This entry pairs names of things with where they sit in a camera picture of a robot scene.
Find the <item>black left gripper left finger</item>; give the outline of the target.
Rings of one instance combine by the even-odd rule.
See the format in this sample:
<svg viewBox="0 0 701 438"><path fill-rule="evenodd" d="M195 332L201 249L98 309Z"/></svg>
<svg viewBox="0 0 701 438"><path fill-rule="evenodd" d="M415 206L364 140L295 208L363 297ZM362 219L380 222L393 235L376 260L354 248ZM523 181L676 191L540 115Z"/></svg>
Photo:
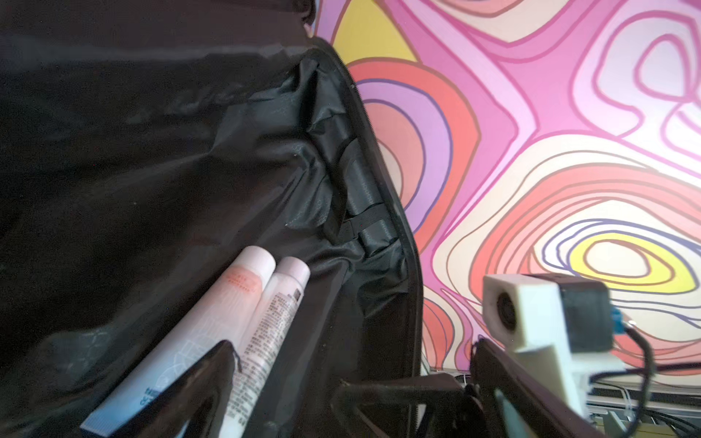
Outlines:
<svg viewBox="0 0 701 438"><path fill-rule="evenodd" d="M217 437L241 360L230 341L219 341L166 391L113 437Z"/></svg>

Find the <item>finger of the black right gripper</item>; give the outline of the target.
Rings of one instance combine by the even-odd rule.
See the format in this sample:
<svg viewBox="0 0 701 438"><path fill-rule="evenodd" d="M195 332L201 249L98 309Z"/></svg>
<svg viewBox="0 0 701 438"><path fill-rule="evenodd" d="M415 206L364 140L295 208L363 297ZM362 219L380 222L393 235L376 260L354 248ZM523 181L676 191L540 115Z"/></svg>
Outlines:
<svg viewBox="0 0 701 438"><path fill-rule="evenodd" d="M422 418L409 421L411 437L480 437L482 406L473 389L450 374L438 373L395 381L343 383L330 403L332 412L352 437L387 437L364 412L366 407L407 408Z"/></svg>

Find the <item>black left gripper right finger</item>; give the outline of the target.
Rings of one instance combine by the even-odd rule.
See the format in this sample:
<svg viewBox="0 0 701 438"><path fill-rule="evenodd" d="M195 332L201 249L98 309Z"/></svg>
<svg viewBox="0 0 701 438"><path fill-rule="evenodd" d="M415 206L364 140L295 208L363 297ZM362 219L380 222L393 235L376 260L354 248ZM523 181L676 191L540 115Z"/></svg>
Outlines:
<svg viewBox="0 0 701 438"><path fill-rule="evenodd" d="M509 425L518 425L523 437L603 436L489 339L473 346L470 374L490 437L508 437Z"/></svg>

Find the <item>white cosmetic tube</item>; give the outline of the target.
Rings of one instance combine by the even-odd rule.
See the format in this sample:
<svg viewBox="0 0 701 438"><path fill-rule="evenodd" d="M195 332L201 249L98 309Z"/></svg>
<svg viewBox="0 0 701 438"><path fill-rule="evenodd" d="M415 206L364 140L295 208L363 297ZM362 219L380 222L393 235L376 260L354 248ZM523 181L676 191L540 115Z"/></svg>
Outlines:
<svg viewBox="0 0 701 438"><path fill-rule="evenodd" d="M281 259L264 289L243 339L242 370L233 378L221 437L241 437L279 355L310 280L310 268L295 257Z"/></svg>

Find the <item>pink blue cosmetic tube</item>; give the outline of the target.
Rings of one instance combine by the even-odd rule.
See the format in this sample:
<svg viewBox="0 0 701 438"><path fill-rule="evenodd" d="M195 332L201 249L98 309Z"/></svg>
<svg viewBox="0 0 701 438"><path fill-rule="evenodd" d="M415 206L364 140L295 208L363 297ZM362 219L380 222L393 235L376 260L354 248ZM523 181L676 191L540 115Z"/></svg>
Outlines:
<svg viewBox="0 0 701 438"><path fill-rule="evenodd" d="M219 341L238 346L275 268L275 258L266 249L244 248L80 429L109 436L162 395Z"/></svg>

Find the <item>black open suitcase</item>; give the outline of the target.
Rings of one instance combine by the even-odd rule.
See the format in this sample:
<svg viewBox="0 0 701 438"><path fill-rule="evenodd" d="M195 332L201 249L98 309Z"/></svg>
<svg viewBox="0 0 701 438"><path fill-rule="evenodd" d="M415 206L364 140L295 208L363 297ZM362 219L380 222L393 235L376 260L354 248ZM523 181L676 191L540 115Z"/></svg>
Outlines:
<svg viewBox="0 0 701 438"><path fill-rule="evenodd" d="M1 5L1 434L80 424L246 246L310 284L252 437L419 372L420 268L314 1Z"/></svg>

